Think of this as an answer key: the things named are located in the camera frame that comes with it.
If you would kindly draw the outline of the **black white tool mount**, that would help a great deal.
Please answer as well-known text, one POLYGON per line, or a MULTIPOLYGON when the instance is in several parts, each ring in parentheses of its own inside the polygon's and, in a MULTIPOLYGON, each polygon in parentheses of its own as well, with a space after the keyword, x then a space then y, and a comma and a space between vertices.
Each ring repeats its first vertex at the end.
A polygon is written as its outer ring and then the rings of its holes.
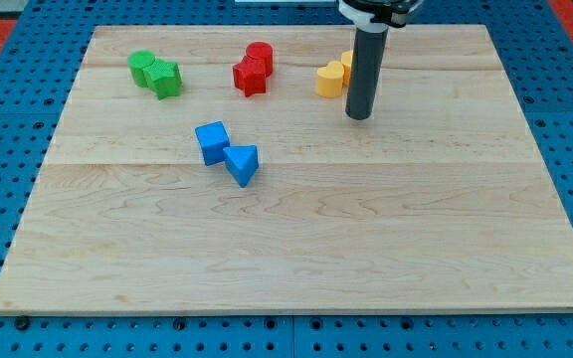
POLYGON ((380 33, 404 28, 421 11, 424 0, 338 0, 337 5, 358 30, 380 33))

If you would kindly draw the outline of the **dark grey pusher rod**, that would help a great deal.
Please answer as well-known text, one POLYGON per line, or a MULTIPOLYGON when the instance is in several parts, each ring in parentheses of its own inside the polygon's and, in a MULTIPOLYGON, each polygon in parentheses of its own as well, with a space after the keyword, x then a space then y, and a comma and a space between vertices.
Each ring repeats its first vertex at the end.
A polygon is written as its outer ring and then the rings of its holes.
POLYGON ((387 28, 380 32, 356 31, 345 106, 352 119, 363 120, 372 114, 387 35, 387 28))

